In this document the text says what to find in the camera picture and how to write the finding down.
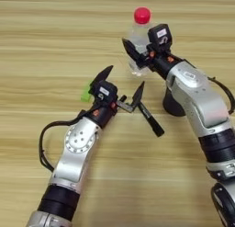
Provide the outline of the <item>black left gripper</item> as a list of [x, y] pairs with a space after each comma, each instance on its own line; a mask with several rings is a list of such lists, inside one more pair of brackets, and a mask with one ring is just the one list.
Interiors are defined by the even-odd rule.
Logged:
[[[95, 77], [91, 85], [95, 85], [102, 80], [106, 80], [112, 69], [113, 66], [109, 65], [107, 68], [101, 71]], [[118, 108], [122, 108], [128, 113], [132, 113], [141, 101], [144, 84], [145, 82], [142, 82], [136, 90], [134, 96], [132, 97], [131, 105], [120, 100], [111, 101], [110, 103], [107, 103], [105, 101], [96, 101], [90, 108], [90, 111], [86, 111], [82, 115], [81, 120], [88, 119], [92, 121], [97, 127], [103, 129], [107, 125], [107, 123], [118, 113]]]

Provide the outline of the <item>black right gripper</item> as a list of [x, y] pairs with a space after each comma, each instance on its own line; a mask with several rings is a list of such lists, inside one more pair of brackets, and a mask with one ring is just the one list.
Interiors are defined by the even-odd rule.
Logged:
[[134, 44], [125, 38], [122, 39], [124, 49], [128, 56], [139, 66], [148, 67], [152, 72], [157, 73], [162, 79], [166, 79], [171, 69], [182, 61], [181, 58], [172, 55], [170, 52], [137, 51]]

